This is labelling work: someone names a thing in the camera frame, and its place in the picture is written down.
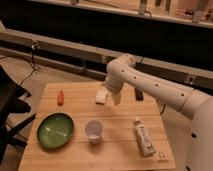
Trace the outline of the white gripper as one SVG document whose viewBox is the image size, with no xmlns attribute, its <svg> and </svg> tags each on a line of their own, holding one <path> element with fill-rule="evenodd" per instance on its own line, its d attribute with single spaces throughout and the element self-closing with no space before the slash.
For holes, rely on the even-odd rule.
<svg viewBox="0 0 213 171">
<path fill-rule="evenodd" d="M 114 105 L 119 105 L 121 102 L 121 90 L 110 85 L 103 84 L 103 89 L 107 92 L 106 99 L 111 99 Z"/>
</svg>

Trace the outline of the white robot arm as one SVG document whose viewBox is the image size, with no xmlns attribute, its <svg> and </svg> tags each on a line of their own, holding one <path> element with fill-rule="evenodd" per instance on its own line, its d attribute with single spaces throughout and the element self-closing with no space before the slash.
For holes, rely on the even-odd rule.
<svg viewBox="0 0 213 171">
<path fill-rule="evenodd" d="M 195 88 L 142 73 L 135 57 L 123 54 L 107 64 L 106 88 L 112 93 L 128 83 L 192 120 L 184 171 L 213 171 L 213 96 Z"/>
</svg>

